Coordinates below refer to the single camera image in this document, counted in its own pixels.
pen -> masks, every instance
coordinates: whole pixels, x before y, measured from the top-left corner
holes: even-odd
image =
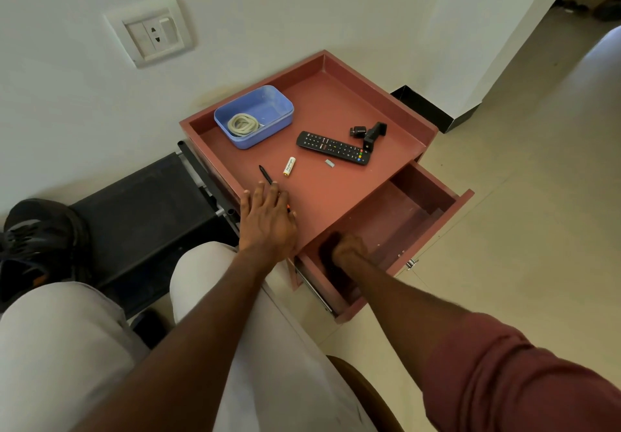
[[[268,184],[272,185],[272,179],[269,177],[268,171],[263,169],[263,166],[259,166],[259,170],[263,174],[263,177],[265,177],[265,180],[268,181]],[[291,213],[291,207],[289,205],[287,205],[287,213]]]

person's right arm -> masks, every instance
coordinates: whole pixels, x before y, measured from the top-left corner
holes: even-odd
[[[438,430],[621,428],[621,392],[611,383],[490,316],[394,279],[366,254],[346,234],[332,259],[360,287]]]

cable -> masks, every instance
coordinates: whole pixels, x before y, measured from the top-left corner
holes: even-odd
[[[261,127],[258,120],[247,113],[238,113],[227,123],[227,128],[235,136],[246,136]]]

maroon shirt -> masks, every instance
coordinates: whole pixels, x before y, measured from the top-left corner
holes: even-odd
[[[621,391],[484,314],[468,314],[440,342],[422,383],[427,418],[442,432],[621,431]]]

person's left hand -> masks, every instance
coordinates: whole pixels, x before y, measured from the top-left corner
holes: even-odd
[[[274,266],[291,254],[296,245],[298,227],[296,213],[287,212],[289,193],[280,192],[278,183],[269,187],[263,199],[265,184],[259,182],[250,199],[250,192],[244,191],[241,202],[239,250],[254,250],[265,262]]]

